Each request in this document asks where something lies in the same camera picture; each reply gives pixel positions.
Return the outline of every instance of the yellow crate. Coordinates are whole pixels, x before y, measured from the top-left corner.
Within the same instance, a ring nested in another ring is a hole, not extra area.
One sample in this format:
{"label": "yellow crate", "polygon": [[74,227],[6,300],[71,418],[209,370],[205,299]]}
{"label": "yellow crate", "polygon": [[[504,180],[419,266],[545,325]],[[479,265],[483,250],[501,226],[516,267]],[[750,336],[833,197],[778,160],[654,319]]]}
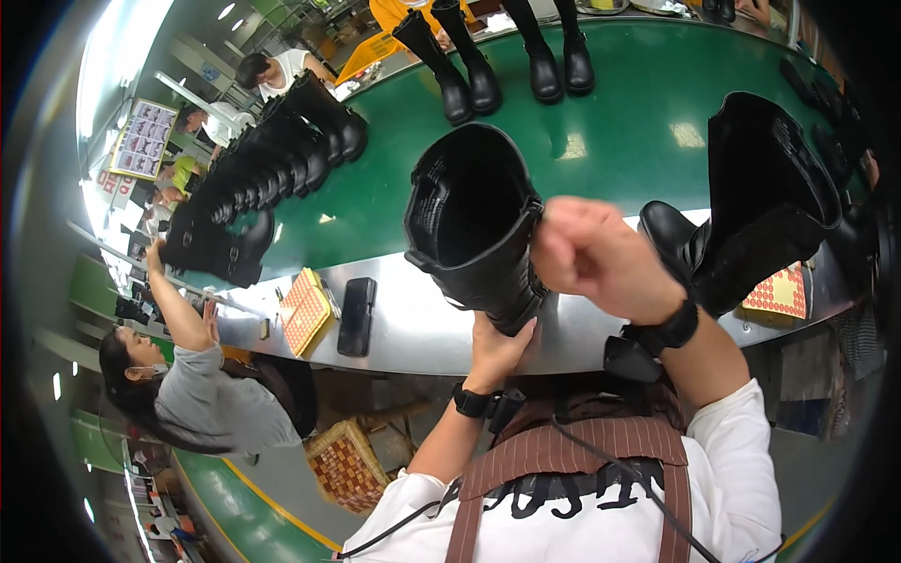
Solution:
{"label": "yellow crate", "polygon": [[350,55],[341,75],[335,81],[335,85],[353,78],[362,69],[368,67],[372,63],[386,59],[391,55],[404,49],[400,41],[391,37],[391,32],[381,32],[379,35],[373,35],[369,39],[357,45],[357,49]]}

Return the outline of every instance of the hand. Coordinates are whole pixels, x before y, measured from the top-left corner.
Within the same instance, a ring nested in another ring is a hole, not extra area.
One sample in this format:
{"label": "hand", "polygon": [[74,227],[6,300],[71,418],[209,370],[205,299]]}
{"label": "hand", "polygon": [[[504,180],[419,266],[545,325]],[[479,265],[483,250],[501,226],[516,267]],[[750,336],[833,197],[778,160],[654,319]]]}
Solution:
{"label": "hand", "polygon": [[435,40],[438,42],[438,46],[441,47],[441,50],[448,50],[451,48],[451,38],[446,31],[441,30],[435,33]]}
{"label": "hand", "polygon": [[550,290],[584,295],[633,324],[660,324],[687,297],[616,207],[581,197],[548,201],[532,241],[532,263]]}
{"label": "hand", "polygon": [[147,247],[147,275],[156,273],[162,276],[166,275],[163,263],[159,259],[159,249],[166,246],[166,242],[162,239],[154,239],[152,244]]}
{"label": "hand", "polygon": [[210,333],[213,342],[219,341],[219,309],[216,302],[209,299],[204,302],[204,326],[206,331]]}
{"label": "hand", "polygon": [[463,384],[464,389],[487,395],[513,373],[532,339],[537,319],[531,319],[516,336],[510,338],[495,328],[482,311],[475,311],[472,325],[472,369]]}

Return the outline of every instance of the orange sticker sheet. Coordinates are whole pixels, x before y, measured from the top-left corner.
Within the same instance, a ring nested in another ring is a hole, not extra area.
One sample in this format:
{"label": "orange sticker sheet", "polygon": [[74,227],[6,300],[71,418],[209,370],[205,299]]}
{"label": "orange sticker sheet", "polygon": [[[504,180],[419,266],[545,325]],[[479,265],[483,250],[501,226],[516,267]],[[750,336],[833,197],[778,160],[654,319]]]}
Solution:
{"label": "orange sticker sheet", "polygon": [[742,302],[742,308],[805,319],[807,302],[801,263],[795,262],[757,284]]}

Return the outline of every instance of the smartphone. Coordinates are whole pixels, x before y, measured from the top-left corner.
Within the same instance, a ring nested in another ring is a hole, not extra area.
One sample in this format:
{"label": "smartphone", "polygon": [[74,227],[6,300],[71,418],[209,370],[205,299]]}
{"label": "smartphone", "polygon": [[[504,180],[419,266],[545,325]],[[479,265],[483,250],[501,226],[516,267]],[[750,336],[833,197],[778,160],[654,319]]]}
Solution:
{"label": "smartphone", "polygon": [[376,280],[371,277],[355,277],[344,287],[338,331],[338,353],[342,356],[362,358],[369,354],[369,326],[375,300]]}

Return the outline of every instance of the poster board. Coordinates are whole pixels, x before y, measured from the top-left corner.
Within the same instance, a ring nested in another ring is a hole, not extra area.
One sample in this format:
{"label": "poster board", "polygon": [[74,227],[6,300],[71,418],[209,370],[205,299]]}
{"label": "poster board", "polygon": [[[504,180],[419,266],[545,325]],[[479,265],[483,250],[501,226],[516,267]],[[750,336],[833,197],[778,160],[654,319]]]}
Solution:
{"label": "poster board", "polygon": [[119,134],[110,171],[156,180],[178,110],[138,98]]}

